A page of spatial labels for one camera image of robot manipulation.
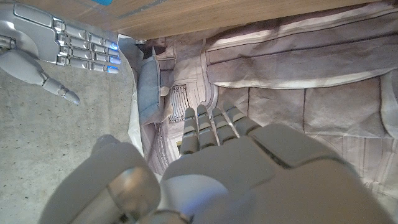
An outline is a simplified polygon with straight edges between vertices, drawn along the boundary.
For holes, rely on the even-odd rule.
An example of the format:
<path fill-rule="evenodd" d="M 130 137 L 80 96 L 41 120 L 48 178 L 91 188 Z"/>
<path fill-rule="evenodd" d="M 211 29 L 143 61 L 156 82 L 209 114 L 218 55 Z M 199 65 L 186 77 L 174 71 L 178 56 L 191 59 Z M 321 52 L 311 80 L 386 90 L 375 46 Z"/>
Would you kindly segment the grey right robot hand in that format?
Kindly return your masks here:
<path fill-rule="evenodd" d="M 17 2 L 1 3 L 1 69 L 74 104 L 79 97 L 49 77 L 39 62 L 117 74 L 118 44 L 50 13 Z"/>

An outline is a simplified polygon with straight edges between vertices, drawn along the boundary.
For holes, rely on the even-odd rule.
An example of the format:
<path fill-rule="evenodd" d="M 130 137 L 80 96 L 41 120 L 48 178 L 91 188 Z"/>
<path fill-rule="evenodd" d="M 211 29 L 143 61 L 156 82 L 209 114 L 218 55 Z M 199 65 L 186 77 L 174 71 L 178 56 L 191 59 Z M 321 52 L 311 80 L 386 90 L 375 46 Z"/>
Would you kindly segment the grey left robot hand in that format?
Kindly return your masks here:
<path fill-rule="evenodd" d="M 180 156 L 157 177 L 113 136 L 56 188 L 41 223 L 392 223 L 335 151 L 232 104 L 185 113 Z"/>

